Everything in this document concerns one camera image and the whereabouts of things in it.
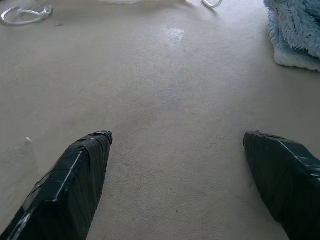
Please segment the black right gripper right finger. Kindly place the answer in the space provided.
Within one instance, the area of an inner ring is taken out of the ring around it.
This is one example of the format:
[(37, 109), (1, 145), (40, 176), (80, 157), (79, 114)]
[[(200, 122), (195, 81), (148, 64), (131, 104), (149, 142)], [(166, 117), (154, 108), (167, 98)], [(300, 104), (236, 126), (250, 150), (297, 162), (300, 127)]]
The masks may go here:
[(261, 199), (291, 240), (320, 238), (320, 161), (302, 144), (248, 131), (243, 146)]

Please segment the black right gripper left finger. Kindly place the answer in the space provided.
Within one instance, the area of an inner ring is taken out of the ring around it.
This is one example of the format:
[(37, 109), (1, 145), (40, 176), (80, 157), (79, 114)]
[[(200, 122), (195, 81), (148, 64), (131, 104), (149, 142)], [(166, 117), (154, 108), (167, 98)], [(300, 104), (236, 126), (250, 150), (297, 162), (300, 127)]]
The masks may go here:
[(2, 240), (85, 240), (98, 208), (113, 143), (101, 130), (71, 144), (33, 187)]

